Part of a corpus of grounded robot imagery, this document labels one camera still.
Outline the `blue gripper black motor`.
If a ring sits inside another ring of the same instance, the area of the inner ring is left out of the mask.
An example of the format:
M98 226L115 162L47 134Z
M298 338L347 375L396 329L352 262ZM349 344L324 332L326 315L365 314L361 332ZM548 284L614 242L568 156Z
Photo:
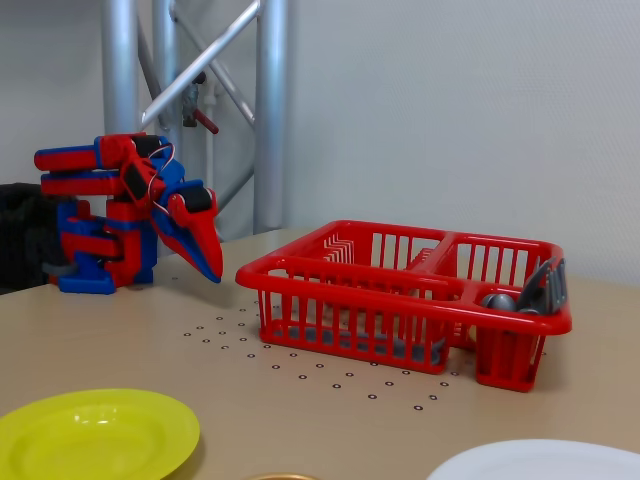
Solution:
M161 209L152 211L152 225L161 241L208 280L219 283L224 261L215 229L215 193L201 180L184 180L185 169L173 159L159 172L164 187L158 198Z

